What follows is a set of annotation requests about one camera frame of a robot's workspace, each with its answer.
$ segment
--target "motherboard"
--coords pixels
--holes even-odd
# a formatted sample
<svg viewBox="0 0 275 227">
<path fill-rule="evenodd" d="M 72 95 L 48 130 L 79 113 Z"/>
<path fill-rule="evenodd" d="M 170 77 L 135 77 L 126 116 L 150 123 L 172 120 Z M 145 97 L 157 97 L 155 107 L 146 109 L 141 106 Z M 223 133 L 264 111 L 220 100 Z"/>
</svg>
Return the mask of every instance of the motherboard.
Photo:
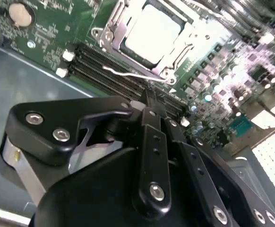
<svg viewBox="0 0 275 227">
<path fill-rule="evenodd" d="M 231 154 L 275 128 L 275 0 L 0 0 L 0 47 L 95 96 L 151 89 Z"/>
</svg>

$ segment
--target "cpu socket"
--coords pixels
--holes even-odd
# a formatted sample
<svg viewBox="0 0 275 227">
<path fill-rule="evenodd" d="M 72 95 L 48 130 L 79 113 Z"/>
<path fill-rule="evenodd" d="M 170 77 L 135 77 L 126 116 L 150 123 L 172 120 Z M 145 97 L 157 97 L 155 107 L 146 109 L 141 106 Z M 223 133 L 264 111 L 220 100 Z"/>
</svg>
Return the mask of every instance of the cpu socket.
<svg viewBox="0 0 275 227">
<path fill-rule="evenodd" d="M 175 84 L 174 72 L 193 48 L 195 16 L 187 11 L 197 15 L 177 0 L 119 0 L 106 26 L 91 33 L 103 50 L 136 71 Z"/>
</svg>

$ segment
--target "screw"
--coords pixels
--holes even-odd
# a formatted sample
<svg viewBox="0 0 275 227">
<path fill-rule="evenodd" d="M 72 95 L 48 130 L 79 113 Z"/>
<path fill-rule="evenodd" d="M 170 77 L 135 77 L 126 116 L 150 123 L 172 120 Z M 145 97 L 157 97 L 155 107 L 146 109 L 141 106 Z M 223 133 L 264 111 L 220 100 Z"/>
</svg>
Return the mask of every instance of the screw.
<svg viewBox="0 0 275 227">
<path fill-rule="evenodd" d="M 121 103 L 121 106 L 123 106 L 124 108 L 128 109 L 129 105 L 127 103 Z"/>
<path fill-rule="evenodd" d="M 110 31 L 107 31 L 107 32 L 105 33 L 105 39 L 106 39 L 107 41 L 111 41 L 111 40 L 113 39 L 113 33 L 110 32 Z"/>
<path fill-rule="evenodd" d="M 228 218 L 226 216 L 226 214 L 223 212 L 222 209 L 220 209 L 217 206 L 213 207 L 213 213 L 215 215 L 215 217 L 223 224 L 226 225 L 228 223 Z"/>
<path fill-rule="evenodd" d="M 265 224 L 265 223 L 266 223 L 266 220 L 265 220 L 264 216 L 262 216 L 261 213 L 259 213 L 256 209 L 254 209 L 254 213 L 255 213 L 257 219 L 258 219 L 262 224 Z"/>
<path fill-rule="evenodd" d="M 274 216 L 266 210 L 266 215 L 268 216 L 268 218 L 270 219 L 270 221 L 275 225 L 275 218 Z"/>
<path fill-rule="evenodd" d="M 28 46 L 30 49 L 35 48 L 35 43 L 34 43 L 34 41 L 28 40 L 28 41 L 27 41 L 27 46 Z"/>
<path fill-rule="evenodd" d="M 150 113 L 153 117 L 155 117 L 155 116 L 156 116 L 156 113 L 155 113 L 155 112 L 153 112 L 153 111 L 149 111 L 149 113 Z"/>
<path fill-rule="evenodd" d="M 176 127 L 177 123 L 174 120 L 170 120 L 170 124 L 174 127 Z"/>
<path fill-rule="evenodd" d="M 30 124 L 39 125 L 43 122 L 43 117 L 37 113 L 29 113 L 25 117 L 26 121 Z"/>
<path fill-rule="evenodd" d="M 93 34 L 95 37 L 97 37 L 97 36 L 99 35 L 99 31 L 98 31 L 98 30 L 93 30 L 93 31 L 92 31 L 92 34 Z"/>
<path fill-rule="evenodd" d="M 66 129 L 56 129 L 52 133 L 57 141 L 66 142 L 70 139 L 70 133 Z"/>
<path fill-rule="evenodd" d="M 204 145 L 204 144 L 203 144 L 203 141 L 202 141 L 201 139 L 196 138 L 195 140 L 196 140 L 196 142 L 197 142 L 199 145 L 201 145 L 201 146 Z"/>
<path fill-rule="evenodd" d="M 163 189 L 155 183 L 150 185 L 150 194 L 158 201 L 162 201 L 165 198 Z"/>
</svg>

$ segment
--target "black mechanical arm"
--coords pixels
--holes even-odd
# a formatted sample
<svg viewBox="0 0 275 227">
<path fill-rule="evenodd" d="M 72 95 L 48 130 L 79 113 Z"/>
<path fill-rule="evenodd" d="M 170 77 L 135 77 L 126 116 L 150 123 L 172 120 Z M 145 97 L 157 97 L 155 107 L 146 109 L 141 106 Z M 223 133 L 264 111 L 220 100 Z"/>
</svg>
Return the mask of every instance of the black mechanical arm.
<svg viewBox="0 0 275 227">
<path fill-rule="evenodd" d="M 116 140 L 121 149 L 69 174 L 78 148 Z M 151 91 L 131 103 L 113 96 L 14 106 L 0 170 L 38 205 L 32 227 L 275 227 L 275 212 L 201 138 L 187 143 Z"/>
</svg>

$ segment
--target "black plastic bracket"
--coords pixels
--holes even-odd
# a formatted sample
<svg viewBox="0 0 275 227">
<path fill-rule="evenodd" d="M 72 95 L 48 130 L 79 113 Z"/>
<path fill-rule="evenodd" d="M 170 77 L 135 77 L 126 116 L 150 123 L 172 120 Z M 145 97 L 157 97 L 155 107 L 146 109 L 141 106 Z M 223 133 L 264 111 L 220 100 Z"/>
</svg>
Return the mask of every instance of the black plastic bracket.
<svg viewBox="0 0 275 227">
<path fill-rule="evenodd" d="M 171 208 L 171 191 L 166 135 L 156 109 L 144 108 L 136 138 L 140 142 L 133 205 L 146 219 L 160 219 Z"/>
<path fill-rule="evenodd" d="M 175 152 L 175 157 L 186 172 L 189 184 L 193 187 L 200 202 L 206 224 L 211 226 L 238 226 L 228 214 L 226 207 L 219 196 L 213 181 L 206 169 L 198 150 L 187 144 L 180 126 L 172 119 L 165 118 L 168 148 Z"/>
<path fill-rule="evenodd" d="M 30 124 L 26 120 L 29 113 L 39 114 L 43 122 Z M 23 103 L 11 108 L 5 132 L 14 146 L 46 164 L 59 166 L 67 163 L 78 145 L 80 129 L 109 117 L 129 118 L 131 114 L 130 103 L 118 96 Z M 53 137 L 53 131 L 58 128 L 69 132 L 68 141 Z"/>
<path fill-rule="evenodd" d="M 192 137 L 191 142 L 215 183 L 230 198 L 229 209 L 240 226 L 275 227 L 275 213 L 267 206 L 224 160 L 203 140 Z"/>
</svg>

